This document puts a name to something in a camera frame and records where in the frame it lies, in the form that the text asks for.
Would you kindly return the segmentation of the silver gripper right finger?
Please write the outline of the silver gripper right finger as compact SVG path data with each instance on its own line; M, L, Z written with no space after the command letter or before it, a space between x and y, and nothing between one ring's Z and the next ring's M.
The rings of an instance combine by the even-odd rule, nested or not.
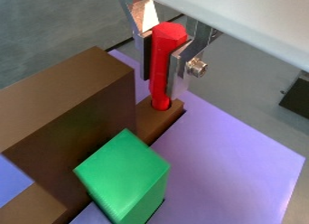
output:
M208 64L203 61L204 51L223 32L188 18L187 32L189 40L170 53L168 69L166 93L172 99L177 99L188 90L192 77L201 78L208 70Z

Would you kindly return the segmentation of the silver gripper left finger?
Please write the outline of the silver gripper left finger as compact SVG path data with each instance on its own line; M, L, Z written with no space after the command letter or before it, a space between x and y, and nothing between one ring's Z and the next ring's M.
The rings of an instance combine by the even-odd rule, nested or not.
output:
M154 0L120 0L141 53L141 78L150 79L153 28L160 24Z

